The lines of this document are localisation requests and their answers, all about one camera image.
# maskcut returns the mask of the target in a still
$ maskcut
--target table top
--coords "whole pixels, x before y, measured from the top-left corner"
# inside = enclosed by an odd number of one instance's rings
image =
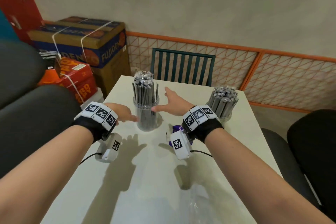
[[[105,99],[127,105],[132,113],[133,77],[122,76]],[[212,87],[177,82],[159,83],[160,104],[166,104],[164,87],[195,105],[205,104]],[[243,91],[225,129],[281,175]],[[170,125],[182,117],[160,113],[161,125],[142,132],[136,123],[125,122],[113,132],[122,143],[112,163],[94,157],[78,167],[55,199],[42,223],[255,223],[213,158],[192,153],[178,160],[168,145]],[[97,151],[94,143],[86,156]],[[195,140],[192,148],[209,152]]]

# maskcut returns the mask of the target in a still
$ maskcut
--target wristband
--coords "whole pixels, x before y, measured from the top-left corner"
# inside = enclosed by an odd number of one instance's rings
[[[199,139],[204,143],[207,135],[216,128],[223,128],[216,114],[208,105],[195,106],[183,115],[182,126],[188,139]]]
[[[90,130],[93,142],[107,140],[117,124],[118,115],[104,104],[91,102],[81,111],[71,125],[80,125]]]

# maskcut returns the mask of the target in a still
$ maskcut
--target barcode sticker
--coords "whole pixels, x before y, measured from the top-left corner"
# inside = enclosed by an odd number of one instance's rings
[[[83,67],[85,67],[85,64],[79,64],[79,65],[73,67],[72,69],[78,71],[78,70],[82,69]]]

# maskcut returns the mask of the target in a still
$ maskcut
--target red panel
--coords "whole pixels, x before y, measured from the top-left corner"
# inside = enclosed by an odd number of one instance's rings
[[[11,23],[19,39],[32,45],[27,31],[42,25],[42,17],[34,0],[0,0],[0,9]]]

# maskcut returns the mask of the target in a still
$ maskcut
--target black cable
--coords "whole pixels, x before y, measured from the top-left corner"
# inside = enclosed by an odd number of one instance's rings
[[[204,153],[204,154],[207,154],[208,156],[210,156],[210,157],[212,157],[212,158],[213,158],[213,156],[212,156],[212,155],[210,155],[210,154],[208,154],[208,153],[206,153],[206,152],[204,152],[204,151],[191,150],[190,152],[195,152],[195,151],[197,151],[197,152],[201,152],[201,153]]]
[[[82,160],[81,163],[83,163],[83,162],[86,161],[88,158],[90,158],[90,157],[92,157],[92,156],[94,156],[94,155],[102,155],[102,154],[101,154],[100,152],[96,152],[96,153],[94,153],[94,154],[91,154],[90,156],[84,158],[84,159]]]

